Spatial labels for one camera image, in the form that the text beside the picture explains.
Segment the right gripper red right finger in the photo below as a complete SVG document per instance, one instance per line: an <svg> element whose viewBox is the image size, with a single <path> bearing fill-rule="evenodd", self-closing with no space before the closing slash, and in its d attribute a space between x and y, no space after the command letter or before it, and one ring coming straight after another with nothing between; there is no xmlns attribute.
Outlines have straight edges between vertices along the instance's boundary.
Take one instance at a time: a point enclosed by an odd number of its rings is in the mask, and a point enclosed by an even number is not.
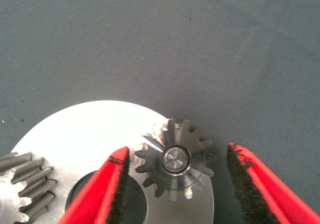
<svg viewBox="0 0 320 224"><path fill-rule="evenodd" d="M247 224L318 224L319 215L249 149L231 142L227 167Z"/></svg>

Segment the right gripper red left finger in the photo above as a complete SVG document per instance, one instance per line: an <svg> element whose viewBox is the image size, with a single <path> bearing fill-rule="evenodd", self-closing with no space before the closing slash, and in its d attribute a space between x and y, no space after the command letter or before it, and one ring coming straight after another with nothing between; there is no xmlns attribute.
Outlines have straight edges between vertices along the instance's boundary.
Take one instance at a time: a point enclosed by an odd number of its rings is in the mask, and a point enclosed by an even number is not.
<svg viewBox="0 0 320 224"><path fill-rule="evenodd" d="M114 151L89 179L59 224L119 224L130 167L127 146Z"/></svg>

